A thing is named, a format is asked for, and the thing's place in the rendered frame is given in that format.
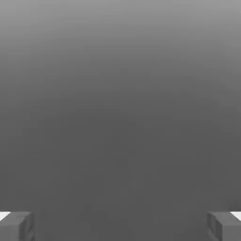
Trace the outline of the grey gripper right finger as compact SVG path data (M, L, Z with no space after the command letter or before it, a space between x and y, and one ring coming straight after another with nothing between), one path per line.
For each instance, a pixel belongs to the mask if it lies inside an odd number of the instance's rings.
M211 241L241 241L241 211L208 212L206 224Z

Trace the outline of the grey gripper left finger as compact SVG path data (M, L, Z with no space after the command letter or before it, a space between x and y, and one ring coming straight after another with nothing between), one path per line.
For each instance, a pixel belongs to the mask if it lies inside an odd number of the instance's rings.
M0 241L35 241L34 213L0 211Z

